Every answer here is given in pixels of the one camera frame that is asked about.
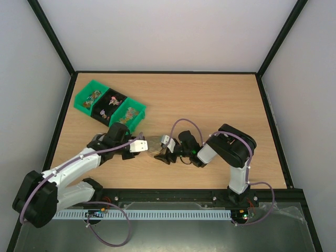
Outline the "metal candy scoop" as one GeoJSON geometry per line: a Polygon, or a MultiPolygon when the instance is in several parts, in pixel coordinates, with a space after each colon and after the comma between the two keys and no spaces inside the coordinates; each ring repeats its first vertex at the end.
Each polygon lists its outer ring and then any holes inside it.
{"type": "Polygon", "coordinates": [[[95,140],[99,140],[101,137],[103,137],[104,136],[104,133],[98,133],[98,134],[96,134],[93,138],[92,138],[92,140],[93,141],[95,141],[95,140]]]}

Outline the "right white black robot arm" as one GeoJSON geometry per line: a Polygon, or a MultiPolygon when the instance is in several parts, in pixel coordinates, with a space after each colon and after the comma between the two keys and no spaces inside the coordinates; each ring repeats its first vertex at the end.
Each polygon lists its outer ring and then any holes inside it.
{"type": "Polygon", "coordinates": [[[189,130],[181,132],[177,139],[169,135],[162,136],[160,145],[162,150],[154,158],[168,165],[185,157],[190,164],[205,167],[216,156],[220,156],[230,166],[227,199],[236,206],[247,200],[250,163],[257,147],[251,136],[223,124],[203,145],[197,142],[189,130]]]}

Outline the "green bin of sticks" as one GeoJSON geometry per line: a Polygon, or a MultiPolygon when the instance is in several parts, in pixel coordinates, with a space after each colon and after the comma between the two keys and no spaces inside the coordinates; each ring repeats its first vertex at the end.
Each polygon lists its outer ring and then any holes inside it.
{"type": "Polygon", "coordinates": [[[76,96],[74,108],[91,116],[93,105],[109,90],[109,88],[96,81],[91,80],[76,96]]]}

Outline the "black bin of lollipops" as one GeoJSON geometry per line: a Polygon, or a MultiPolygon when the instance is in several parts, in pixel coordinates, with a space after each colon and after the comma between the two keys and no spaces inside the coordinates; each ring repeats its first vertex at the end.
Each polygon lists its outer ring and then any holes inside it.
{"type": "Polygon", "coordinates": [[[109,126],[112,115],[126,98],[127,96],[109,88],[93,105],[91,117],[105,126],[109,126]]]}

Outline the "white jar lid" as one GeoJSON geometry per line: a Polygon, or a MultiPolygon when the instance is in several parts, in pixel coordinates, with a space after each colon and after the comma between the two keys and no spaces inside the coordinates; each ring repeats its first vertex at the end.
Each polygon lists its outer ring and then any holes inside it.
{"type": "Polygon", "coordinates": [[[162,136],[149,136],[146,138],[148,144],[148,154],[150,156],[156,156],[162,154],[164,152],[164,148],[162,146],[162,136]]]}

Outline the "green bin of gummies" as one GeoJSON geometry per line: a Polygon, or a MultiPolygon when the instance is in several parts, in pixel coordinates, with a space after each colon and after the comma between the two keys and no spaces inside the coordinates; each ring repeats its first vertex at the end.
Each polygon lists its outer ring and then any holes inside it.
{"type": "Polygon", "coordinates": [[[112,114],[109,127],[111,127],[113,123],[118,122],[126,125],[129,131],[133,133],[139,123],[145,118],[145,110],[145,105],[128,97],[112,114]]]}

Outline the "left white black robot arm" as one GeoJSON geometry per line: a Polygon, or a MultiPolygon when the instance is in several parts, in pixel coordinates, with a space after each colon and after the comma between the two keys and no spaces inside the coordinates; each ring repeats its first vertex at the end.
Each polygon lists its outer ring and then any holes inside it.
{"type": "Polygon", "coordinates": [[[147,150],[142,133],[134,137],[126,125],[113,123],[108,132],[96,134],[83,150],[63,164],[41,173],[27,173],[12,208],[19,214],[21,224],[41,228],[65,208],[100,199],[102,186],[98,182],[86,178],[73,185],[77,178],[115,155],[127,160],[147,150]]]}

